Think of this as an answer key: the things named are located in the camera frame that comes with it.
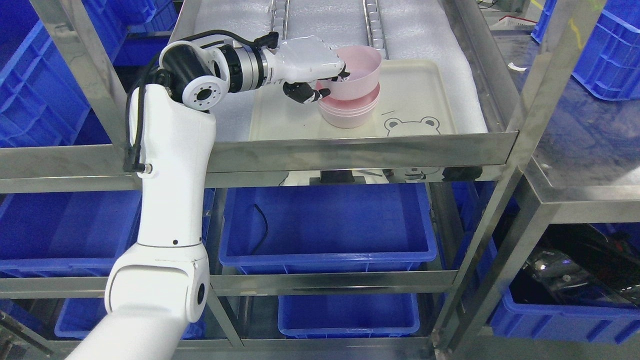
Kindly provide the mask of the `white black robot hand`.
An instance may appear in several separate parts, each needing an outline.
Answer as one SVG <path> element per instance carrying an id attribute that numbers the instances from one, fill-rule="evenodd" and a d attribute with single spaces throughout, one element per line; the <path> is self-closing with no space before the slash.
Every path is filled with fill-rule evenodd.
<path id="1" fill-rule="evenodd" d="M 261 48 L 266 61 L 265 85 L 277 85 L 291 100 L 309 104 L 330 95 L 315 89 L 318 80 L 341 81 L 350 76 L 346 63 L 328 44 L 312 35 L 286 39 L 276 48 Z"/>

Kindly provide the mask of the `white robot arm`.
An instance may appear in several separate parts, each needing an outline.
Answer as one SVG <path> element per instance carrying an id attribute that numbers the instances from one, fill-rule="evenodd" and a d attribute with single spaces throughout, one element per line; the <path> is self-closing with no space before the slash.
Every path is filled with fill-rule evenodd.
<path id="1" fill-rule="evenodd" d="M 345 78 L 336 52 L 315 36 L 302 53 L 277 32 L 252 41 L 208 30 L 165 47 L 128 94 L 124 168 L 142 183 L 139 232 L 114 263 L 106 315 L 69 360 L 169 360 L 210 291 L 202 243 L 205 178 L 217 133 L 210 109 L 263 85 Z"/>

